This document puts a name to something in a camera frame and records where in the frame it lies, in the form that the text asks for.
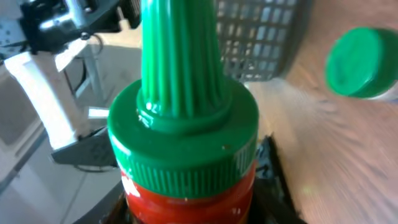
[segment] mesh basket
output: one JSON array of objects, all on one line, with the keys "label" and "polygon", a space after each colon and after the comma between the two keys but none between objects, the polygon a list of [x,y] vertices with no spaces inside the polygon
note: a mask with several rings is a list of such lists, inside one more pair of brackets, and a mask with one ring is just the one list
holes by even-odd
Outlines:
[{"label": "mesh basket", "polygon": [[225,74],[242,82],[284,75],[309,8],[309,0],[215,0]]}]

